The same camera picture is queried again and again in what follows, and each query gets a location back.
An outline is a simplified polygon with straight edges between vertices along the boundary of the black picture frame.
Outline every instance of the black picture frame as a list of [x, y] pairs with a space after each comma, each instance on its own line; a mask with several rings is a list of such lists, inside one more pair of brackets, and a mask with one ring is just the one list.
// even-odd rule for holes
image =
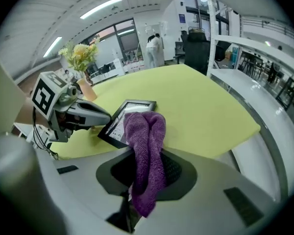
[[123, 104], [117, 109], [117, 111], [111, 117], [111, 121], [107, 125], [105, 125], [103, 127], [103, 129], [98, 134], [98, 137], [99, 138], [101, 138], [102, 140], [106, 141], [107, 143], [113, 145], [114, 147], [116, 147], [118, 149], [128, 147], [128, 145], [126, 143], [124, 143], [124, 142], [121, 142], [119, 140], [116, 140], [116, 139], [112, 138], [111, 136], [109, 136], [109, 134], [106, 134], [106, 132], [109, 130], [109, 128], [111, 127], [111, 125], [114, 123], [115, 119], [117, 117], [119, 117], [119, 115], [122, 112], [122, 110], [129, 103], [142, 104], [142, 105], [148, 104], [149, 106], [148, 106], [148, 109], [146, 111], [154, 111], [155, 108], [156, 108], [156, 101], [131, 100], [131, 99], [127, 99], [127, 100], [125, 100], [123, 102]]

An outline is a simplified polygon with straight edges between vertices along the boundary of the purple towel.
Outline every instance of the purple towel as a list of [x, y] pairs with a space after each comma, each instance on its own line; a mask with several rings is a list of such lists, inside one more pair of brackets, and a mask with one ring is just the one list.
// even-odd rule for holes
[[160, 158], [166, 120], [156, 112], [127, 113], [124, 131], [136, 159], [136, 178], [131, 193], [133, 205], [140, 215], [147, 217], [156, 205], [157, 192], [166, 186]]

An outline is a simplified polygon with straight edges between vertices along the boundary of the railing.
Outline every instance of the railing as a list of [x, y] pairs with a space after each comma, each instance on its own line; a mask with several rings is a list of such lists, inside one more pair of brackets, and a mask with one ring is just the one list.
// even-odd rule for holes
[[243, 26], [244, 25], [250, 25], [250, 26], [270, 29], [270, 30], [279, 32], [280, 34], [284, 34], [284, 35], [294, 39], [294, 29], [289, 26], [282, 26], [277, 23], [256, 20], [256, 19], [243, 19]]

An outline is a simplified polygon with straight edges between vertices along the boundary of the flower arrangement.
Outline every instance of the flower arrangement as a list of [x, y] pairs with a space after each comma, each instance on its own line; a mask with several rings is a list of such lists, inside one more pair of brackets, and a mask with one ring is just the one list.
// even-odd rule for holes
[[78, 71], [81, 77], [84, 77], [87, 65], [95, 61], [97, 52], [98, 49], [95, 44], [90, 46], [78, 44], [74, 46], [72, 42], [68, 42], [63, 49], [59, 50], [58, 54], [63, 55], [68, 61], [69, 66]]

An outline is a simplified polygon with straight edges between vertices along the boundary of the blue poster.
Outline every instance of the blue poster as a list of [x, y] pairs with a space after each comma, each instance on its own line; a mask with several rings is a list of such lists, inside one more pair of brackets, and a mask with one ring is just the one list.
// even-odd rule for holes
[[180, 23], [186, 23], [185, 21], [185, 15], [184, 14], [178, 14], [179, 18], [180, 18]]

